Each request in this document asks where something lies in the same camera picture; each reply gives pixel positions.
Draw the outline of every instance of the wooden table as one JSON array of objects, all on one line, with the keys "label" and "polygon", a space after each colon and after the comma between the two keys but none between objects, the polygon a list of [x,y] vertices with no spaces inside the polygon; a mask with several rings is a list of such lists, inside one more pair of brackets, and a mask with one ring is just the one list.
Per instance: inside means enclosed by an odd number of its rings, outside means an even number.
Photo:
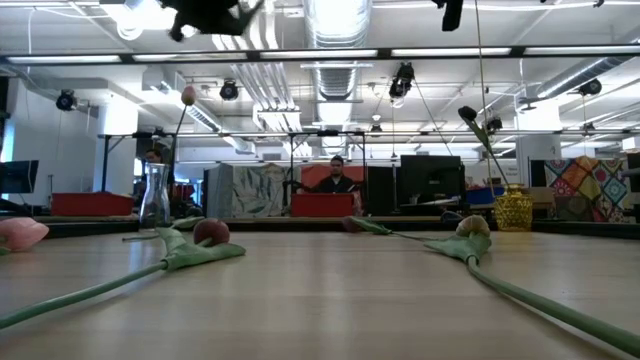
[{"label": "wooden table", "polygon": [[[444,233],[431,234],[446,236]],[[121,235],[44,241],[0,258],[0,313],[163,256]],[[615,359],[416,242],[234,233],[247,256],[157,274],[0,332],[2,360]],[[640,243],[495,233],[482,268],[640,332]]]}]

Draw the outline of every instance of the monitor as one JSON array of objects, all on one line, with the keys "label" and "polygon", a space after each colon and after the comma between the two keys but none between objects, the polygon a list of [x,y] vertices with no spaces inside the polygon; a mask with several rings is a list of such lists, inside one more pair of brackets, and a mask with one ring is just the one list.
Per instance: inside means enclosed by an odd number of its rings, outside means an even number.
[{"label": "monitor", "polygon": [[460,195],[462,162],[459,156],[400,156],[401,186],[406,195]]},{"label": "monitor", "polygon": [[0,163],[0,193],[30,194],[36,185],[38,160]]}]

